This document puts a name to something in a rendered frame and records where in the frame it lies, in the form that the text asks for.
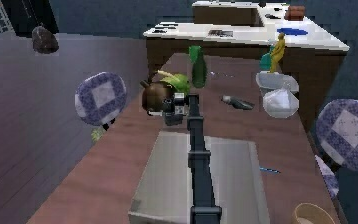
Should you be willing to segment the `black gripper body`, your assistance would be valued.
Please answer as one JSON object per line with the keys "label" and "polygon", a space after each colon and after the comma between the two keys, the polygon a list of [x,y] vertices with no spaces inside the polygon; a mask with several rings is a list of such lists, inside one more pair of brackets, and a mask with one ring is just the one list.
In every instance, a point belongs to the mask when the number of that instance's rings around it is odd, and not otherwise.
{"label": "black gripper body", "polygon": [[183,121],[185,102],[181,97],[163,101],[163,117],[167,126],[179,125]]}

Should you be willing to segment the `brown round kettle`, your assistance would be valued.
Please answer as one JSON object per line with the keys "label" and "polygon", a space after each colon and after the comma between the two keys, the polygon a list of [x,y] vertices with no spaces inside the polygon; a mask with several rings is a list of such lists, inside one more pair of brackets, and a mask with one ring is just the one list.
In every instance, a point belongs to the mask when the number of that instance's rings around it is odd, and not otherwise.
{"label": "brown round kettle", "polygon": [[147,82],[142,80],[140,85],[144,88],[142,93],[142,108],[149,116],[154,116],[163,110],[163,101],[174,94],[174,87],[164,81]]}

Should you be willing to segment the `green lettuce head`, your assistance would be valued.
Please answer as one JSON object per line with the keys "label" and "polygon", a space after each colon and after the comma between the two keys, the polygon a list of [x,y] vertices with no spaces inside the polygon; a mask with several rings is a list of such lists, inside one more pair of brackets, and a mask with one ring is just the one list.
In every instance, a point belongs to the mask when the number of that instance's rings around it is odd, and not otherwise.
{"label": "green lettuce head", "polygon": [[177,92],[189,94],[191,84],[189,79],[184,74],[171,74],[166,71],[158,70],[158,74],[163,75],[162,81],[171,85]]}

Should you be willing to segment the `dark green glass bottle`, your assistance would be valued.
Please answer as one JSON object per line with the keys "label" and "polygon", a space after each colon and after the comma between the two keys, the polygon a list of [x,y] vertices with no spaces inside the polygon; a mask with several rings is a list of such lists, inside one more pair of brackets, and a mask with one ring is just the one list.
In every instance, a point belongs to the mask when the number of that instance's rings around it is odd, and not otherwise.
{"label": "dark green glass bottle", "polygon": [[195,88],[203,88],[207,79],[207,65],[202,48],[195,45],[190,46],[189,57],[192,64],[192,84]]}

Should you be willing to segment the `blue white checked chair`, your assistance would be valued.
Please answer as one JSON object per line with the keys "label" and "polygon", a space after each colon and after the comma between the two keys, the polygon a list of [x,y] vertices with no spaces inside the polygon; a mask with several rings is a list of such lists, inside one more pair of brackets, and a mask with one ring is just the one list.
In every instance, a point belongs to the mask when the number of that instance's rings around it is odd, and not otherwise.
{"label": "blue white checked chair", "polygon": [[316,120],[316,136],[324,155],[345,168],[345,189],[358,197],[358,100],[328,103]]}
{"label": "blue white checked chair", "polygon": [[87,124],[108,130],[126,105],[127,88],[120,75],[100,72],[85,79],[75,92],[77,115]]}

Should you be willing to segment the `grey black lying bottle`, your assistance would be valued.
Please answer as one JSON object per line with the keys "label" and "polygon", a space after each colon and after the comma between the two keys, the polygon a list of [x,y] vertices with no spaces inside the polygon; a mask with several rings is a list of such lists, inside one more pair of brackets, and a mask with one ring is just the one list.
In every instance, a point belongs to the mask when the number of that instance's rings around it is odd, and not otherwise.
{"label": "grey black lying bottle", "polygon": [[254,108],[254,104],[247,101],[240,100],[233,96],[223,95],[221,101],[228,105],[231,105],[235,109],[252,110]]}

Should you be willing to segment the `brown wooden table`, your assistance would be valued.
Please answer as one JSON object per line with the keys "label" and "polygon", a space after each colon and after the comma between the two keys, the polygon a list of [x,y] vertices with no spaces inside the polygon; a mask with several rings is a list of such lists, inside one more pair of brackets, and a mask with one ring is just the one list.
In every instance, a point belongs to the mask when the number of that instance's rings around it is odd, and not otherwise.
{"label": "brown wooden table", "polygon": [[[304,128],[297,116],[273,119],[263,111],[255,60],[209,56],[212,75],[201,89],[204,130],[209,136],[255,142],[271,224],[289,224],[303,202],[336,213]],[[254,104],[235,109],[223,95]],[[114,126],[83,157],[27,224],[128,224],[135,188],[164,124],[133,100]]]}

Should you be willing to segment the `black flat stove plate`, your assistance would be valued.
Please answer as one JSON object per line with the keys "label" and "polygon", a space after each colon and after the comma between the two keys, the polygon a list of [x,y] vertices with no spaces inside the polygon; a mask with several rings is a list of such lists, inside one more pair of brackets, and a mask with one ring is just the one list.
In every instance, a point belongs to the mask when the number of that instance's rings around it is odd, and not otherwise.
{"label": "black flat stove plate", "polygon": [[176,31],[178,28],[177,23],[159,23],[153,28],[153,33],[167,33]]}

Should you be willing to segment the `white counter brown cabinet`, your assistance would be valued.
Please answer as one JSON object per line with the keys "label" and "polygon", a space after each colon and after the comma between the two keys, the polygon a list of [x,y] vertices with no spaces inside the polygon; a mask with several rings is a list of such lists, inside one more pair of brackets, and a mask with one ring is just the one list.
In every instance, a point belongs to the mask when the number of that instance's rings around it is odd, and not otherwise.
{"label": "white counter brown cabinet", "polygon": [[[278,65],[284,74],[292,76],[299,84],[298,113],[304,129],[309,130],[349,46],[308,18],[296,23],[280,22],[261,27],[179,23],[176,31],[167,33],[153,33],[151,28],[144,32],[149,73],[154,74],[173,54],[185,53],[192,45],[202,47],[209,56],[258,60],[281,27],[308,32],[304,36],[286,38],[285,53]],[[233,37],[210,37],[210,30],[233,31]]]}

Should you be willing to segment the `white glass bowl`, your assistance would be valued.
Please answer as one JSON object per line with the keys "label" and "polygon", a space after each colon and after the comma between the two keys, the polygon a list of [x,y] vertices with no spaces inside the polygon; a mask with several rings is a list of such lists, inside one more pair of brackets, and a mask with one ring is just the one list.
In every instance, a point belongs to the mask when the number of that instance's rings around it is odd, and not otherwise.
{"label": "white glass bowl", "polygon": [[299,92],[298,82],[292,76],[280,73],[259,72],[256,74],[256,83],[262,95],[283,87],[290,90],[293,94]]}
{"label": "white glass bowl", "polygon": [[263,96],[263,108],[273,118],[285,119],[299,109],[299,100],[288,89],[277,89]]}

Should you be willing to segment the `teal vase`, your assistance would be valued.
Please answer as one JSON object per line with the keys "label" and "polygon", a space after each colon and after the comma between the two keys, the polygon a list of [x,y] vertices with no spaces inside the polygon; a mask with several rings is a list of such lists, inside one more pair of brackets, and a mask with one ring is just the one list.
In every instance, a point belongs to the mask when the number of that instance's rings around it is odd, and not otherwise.
{"label": "teal vase", "polygon": [[274,46],[269,48],[269,51],[265,53],[259,62],[259,67],[262,71],[269,71],[271,67],[271,52],[273,51]]}

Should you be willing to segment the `blue plate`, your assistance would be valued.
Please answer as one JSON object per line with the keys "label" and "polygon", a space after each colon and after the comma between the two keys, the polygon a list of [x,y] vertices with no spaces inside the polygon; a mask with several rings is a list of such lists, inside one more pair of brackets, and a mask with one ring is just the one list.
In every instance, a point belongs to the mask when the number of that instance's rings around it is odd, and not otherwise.
{"label": "blue plate", "polygon": [[291,36],[304,36],[307,35],[308,32],[303,29],[296,29],[296,28],[279,28],[277,29],[278,33],[284,33],[285,35]]}

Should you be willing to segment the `brown bread loaf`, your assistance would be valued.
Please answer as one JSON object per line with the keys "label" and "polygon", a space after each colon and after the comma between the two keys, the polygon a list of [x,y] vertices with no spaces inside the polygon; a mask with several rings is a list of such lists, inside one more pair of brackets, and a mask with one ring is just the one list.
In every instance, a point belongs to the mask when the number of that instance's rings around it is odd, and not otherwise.
{"label": "brown bread loaf", "polygon": [[288,21],[302,21],[305,16],[304,6],[289,6],[286,10],[284,19]]}

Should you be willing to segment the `tan wooden bowl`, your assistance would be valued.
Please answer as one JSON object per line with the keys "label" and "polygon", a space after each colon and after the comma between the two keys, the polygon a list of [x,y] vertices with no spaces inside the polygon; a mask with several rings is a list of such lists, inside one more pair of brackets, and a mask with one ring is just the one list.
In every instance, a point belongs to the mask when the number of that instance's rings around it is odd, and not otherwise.
{"label": "tan wooden bowl", "polygon": [[335,221],[321,207],[312,203],[301,203],[292,213],[292,224],[335,224]]}

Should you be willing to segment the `white framed window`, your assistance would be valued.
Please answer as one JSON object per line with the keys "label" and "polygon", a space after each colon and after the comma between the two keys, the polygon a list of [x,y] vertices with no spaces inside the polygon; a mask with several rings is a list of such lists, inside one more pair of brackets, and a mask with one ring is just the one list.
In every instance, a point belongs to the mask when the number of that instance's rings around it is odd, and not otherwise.
{"label": "white framed window", "polygon": [[0,32],[13,32],[13,26],[9,20],[7,12],[4,8],[2,1],[0,0]]}

